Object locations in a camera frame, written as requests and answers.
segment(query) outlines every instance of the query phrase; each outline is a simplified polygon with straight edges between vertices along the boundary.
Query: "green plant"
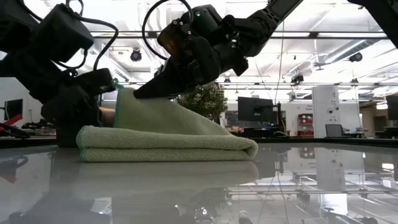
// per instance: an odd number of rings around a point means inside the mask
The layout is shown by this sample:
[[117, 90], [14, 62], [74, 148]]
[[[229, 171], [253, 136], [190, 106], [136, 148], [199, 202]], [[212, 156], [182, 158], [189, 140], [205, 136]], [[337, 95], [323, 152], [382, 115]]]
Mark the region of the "green plant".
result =
[[177, 99], [177, 103], [208, 119], [214, 120], [228, 107], [224, 97], [224, 87], [216, 83], [197, 86], [195, 90]]

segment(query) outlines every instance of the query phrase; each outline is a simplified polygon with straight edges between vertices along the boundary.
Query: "computer monitor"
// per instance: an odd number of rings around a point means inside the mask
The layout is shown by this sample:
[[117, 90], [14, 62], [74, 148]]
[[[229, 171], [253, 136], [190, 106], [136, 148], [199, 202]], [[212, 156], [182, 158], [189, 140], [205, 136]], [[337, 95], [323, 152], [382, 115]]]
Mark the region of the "computer monitor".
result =
[[343, 127], [341, 124], [326, 124], [326, 136], [328, 138], [340, 138], [343, 137]]
[[398, 96], [387, 96], [388, 119], [391, 121], [398, 120]]
[[276, 124], [272, 100], [238, 97], [238, 119]]
[[4, 120], [7, 121], [22, 114], [23, 100], [10, 100], [4, 103]]

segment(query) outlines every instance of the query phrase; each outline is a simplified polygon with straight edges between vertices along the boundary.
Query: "ceiling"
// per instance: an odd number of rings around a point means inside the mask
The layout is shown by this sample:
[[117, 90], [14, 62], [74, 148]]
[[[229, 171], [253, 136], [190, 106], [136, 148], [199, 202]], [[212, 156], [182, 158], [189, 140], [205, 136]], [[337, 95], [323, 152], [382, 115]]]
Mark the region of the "ceiling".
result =
[[[25, 3], [39, 16], [44, 17], [61, 0], [25, 0]], [[84, 16], [110, 22], [121, 31], [120, 37], [141, 36], [140, 33], [126, 31], [140, 31], [142, 21], [149, 8], [156, 0], [84, 0]], [[266, 7], [266, 0], [188, 0], [191, 7], [212, 4], [221, 16], [232, 14], [234, 17], [247, 17], [258, 9]], [[77, 1], [72, 1], [73, 8], [79, 11]], [[172, 19], [178, 18], [185, 12], [185, 6], [178, 1], [162, 4], [152, 14], [147, 30], [160, 31]], [[103, 35], [100, 31], [109, 28], [99, 25], [86, 24], [94, 36]], [[221, 74], [218, 82], [223, 83], [229, 77], [237, 85], [226, 86], [226, 96], [235, 100], [238, 96], [260, 95], [263, 98], [288, 100], [288, 94], [310, 93], [312, 86], [289, 85], [278, 86], [277, 82], [290, 83], [291, 76], [296, 73], [304, 75], [307, 83], [348, 83], [358, 78], [360, 83], [395, 83], [398, 80], [397, 58], [398, 51], [389, 40], [373, 41], [371, 44], [364, 40], [351, 39], [290, 39], [288, 32], [346, 32], [346, 37], [367, 37], [367, 32], [379, 32], [380, 27], [366, 9], [350, 4], [346, 0], [304, 0], [304, 2], [278, 28], [285, 32], [282, 40], [271, 39], [261, 53], [249, 58], [249, 69], [240, 77], [233, 71]], [[107, 43], [109, 39], [96, 39], [96, 48]], [[160, 47], [155, 39], [150, 44], [161, 54], [166, 51]], [[130, 54], [133, 49], [140, 48], [142, 60], [132, 62]], [[325, 58], [339, 56], [343, 53], [356, 52], [363, 54], [361, 62], [351, 63], [346, 58], [335, 63], [320, 67], [316, 63], [323, 63]], [[163, 63], [144, 45], [142, 39], [118, 39], [112, 45], [109, 58], [101, 59], [100, 67], [112, 67], [129, 78], [130, 82], [147, 82], [153, 73]], [[93, 59], [89, 59], [85, 69], [91, 68]], [[355, 93], [373, 96], [373, 89], [379, 86], [359, 86], [356, 90], [350, 86], [341, 87], [341, 99], [353, 100]]]

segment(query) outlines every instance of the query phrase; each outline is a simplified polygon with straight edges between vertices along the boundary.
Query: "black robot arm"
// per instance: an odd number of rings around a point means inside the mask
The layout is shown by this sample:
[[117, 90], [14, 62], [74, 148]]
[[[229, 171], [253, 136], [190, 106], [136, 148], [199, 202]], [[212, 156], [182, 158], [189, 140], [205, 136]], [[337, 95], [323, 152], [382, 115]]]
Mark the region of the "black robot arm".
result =
[[212, 82], [233, 69], [237, 76], [248, 69], [246, 57], [258, 55], [279, 24], [303, 0], [275, 0], [247, 19], [224, 19], [213, 6], [193, 8], [174, 20], [157, 41], [171, 57], [155, 77], [134, 92], [137, 98], [175, 96]]

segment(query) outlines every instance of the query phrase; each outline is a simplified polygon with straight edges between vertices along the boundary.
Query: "reflective tabletop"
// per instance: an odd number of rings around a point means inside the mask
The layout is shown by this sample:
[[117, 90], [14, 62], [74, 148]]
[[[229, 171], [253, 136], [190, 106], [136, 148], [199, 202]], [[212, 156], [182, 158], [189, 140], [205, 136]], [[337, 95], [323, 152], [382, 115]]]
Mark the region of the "reflective tabletop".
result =
[[260, 144], [253, 161], [87, 164], [73, 149], [3, 149], [0, 223], [393, 224], [394, 150]]

